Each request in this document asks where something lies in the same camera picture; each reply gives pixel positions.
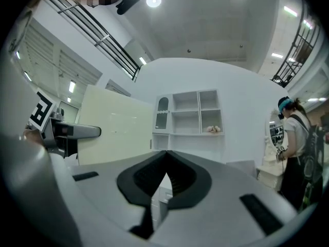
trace shelf compartment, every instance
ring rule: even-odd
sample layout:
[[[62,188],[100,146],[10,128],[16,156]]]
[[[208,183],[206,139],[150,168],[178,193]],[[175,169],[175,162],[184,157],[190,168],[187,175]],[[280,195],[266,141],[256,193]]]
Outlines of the shelf compartment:
[[[174,134],[200,134],[198,111],[174,112],[172,124]]]
[[[197,92],[173,94],[174,111],[198,110]]]
[[[223,134],[222,114],[220,110],[201,111],[202,133],[207,133],[209,126],[218,126],[221,129],[219,134]]]
[[[167,134],[153,134],[153,145],[154,150],[168,150],[169,135]]]
[[[223,132],[221,133],[198,133],[198,134],[171,134],[171,135],[174,135],[174,136],[191,136],[191,137],[194,137],[194,136],[206,136],[206,137],[216,137],[216,136],[220,136],[220,135],[224,135]]]
[[[218,95],[216,90],[199,92],[201,110],[218,109]]]

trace staircase railing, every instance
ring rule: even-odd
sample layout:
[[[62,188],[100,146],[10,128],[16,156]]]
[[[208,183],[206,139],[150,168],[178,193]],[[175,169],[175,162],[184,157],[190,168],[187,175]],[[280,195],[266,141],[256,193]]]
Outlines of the staircase railing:
[[[302,13],[296,36],[272,81],[284,88],[291,82],[312,52],[317,43],[319,33],[320,24],[318,20],[312,16],[307,4],[302,1]]]
[[[58,8],[58,14],[66,15],[83,33],[87,34],[95,42],[95,47],[112,60],[133,81],[136,81],[140,66],[87,9],[74,1],[50,1]]]

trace black pants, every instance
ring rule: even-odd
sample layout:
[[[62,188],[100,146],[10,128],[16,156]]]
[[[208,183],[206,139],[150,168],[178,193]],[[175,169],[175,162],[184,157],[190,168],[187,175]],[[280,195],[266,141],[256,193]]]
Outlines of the black pants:
[[[298,164],[297,157],[288,158],[284,172],[281,194],[295,207],[299,209],[305,193],[308,181],[304,179],[303,169]],[[318,202],[322,196],[322,177],[314,184],[310,202]]]

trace white cabinet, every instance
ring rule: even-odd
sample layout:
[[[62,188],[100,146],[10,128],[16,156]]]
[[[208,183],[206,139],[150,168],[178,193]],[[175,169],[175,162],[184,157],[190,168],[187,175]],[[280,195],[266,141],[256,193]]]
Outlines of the white cabinet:
[[[155,119],[153,120],[153,132],[168,134],[171,132],[172,94],[158,96],[156,99]]]
[[[176,150],[217,159],[224,123],[217,90],[158,96],[154,111],[153,150]],[[209,133],[218,126],[219,133]]]

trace backpack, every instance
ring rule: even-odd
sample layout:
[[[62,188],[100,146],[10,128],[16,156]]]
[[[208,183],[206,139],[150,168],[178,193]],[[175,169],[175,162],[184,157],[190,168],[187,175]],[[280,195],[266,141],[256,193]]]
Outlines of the backpack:
[[[292,114],[290,117],[298,121],[308,133],[305,151],[299,158],[304,170],[304,178],[315,184],[322,177],[323,172],[324,131],[319,126],[311,126],[308,130],[298,115]]]

